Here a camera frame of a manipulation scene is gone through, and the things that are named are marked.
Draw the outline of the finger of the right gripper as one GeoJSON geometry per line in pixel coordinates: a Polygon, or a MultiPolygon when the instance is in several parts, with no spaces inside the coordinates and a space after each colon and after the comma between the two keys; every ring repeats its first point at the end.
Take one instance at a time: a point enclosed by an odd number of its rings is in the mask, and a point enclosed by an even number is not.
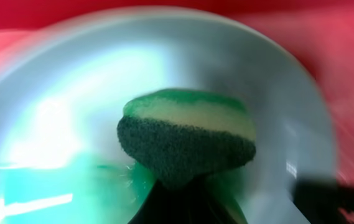
{"type": "Polygon", "coordinates": [[[292,197],[311,224],[354,224],[354,187],[336,181],[301,179],[292,197]]]}

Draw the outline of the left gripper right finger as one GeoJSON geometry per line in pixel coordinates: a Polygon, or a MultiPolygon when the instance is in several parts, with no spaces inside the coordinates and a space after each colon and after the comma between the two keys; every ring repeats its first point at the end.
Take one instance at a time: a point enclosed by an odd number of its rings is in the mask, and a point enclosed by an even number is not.
{"type": "Polygon", "coordinates": [[[198,177],[192,182],[193,224],[239,224],[241,211],[224,183],[216,177],[198,177]]]}

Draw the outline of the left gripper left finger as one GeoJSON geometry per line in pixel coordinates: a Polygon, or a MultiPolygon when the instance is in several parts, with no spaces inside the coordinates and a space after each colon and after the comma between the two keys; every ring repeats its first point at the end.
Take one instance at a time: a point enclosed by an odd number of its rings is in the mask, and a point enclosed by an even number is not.
{"type": "Polygon", "coordinates": [[[149,195],[128,224],[175,223],[175,196],[157,180],[149,195]]]}

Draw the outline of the green scrub sponge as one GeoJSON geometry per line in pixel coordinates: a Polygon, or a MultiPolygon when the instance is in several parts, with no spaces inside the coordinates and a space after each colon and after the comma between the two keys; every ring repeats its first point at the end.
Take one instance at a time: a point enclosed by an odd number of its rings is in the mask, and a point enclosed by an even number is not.
{"type": "Polygon", "coordinates": [[[192,182],[251,162],[256,131],[244,104],[211,92],[165,89],[123,108],[117,125],[124,152],[175,196],[175,223],[192,223],[192,182]]]}

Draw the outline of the white plate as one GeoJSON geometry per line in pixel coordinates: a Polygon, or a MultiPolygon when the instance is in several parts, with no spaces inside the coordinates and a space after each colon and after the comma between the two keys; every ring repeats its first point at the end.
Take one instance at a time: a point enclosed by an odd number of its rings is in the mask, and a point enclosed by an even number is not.
{"type": "Polygon", "coordinates": [[[335,151],[308,71],[207,12],[98,12],[0,66],[0,223],[306,223],[335,151]]]}

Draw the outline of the red plastic tray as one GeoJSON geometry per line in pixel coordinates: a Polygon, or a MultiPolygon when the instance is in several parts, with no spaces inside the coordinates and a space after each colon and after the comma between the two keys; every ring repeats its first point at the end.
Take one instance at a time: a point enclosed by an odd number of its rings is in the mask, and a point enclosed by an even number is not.
{"type": "Polygon", "coordinates": [[[0,223],[124,223],[70,181],[24,181],[76,157],[125,169],[121,107],[159,88],[232,93],[261,125],[234,192],[250,223],[300,223],[277,193],[293,174],[354,185],[354,1],[0,0],[0,223]]]}

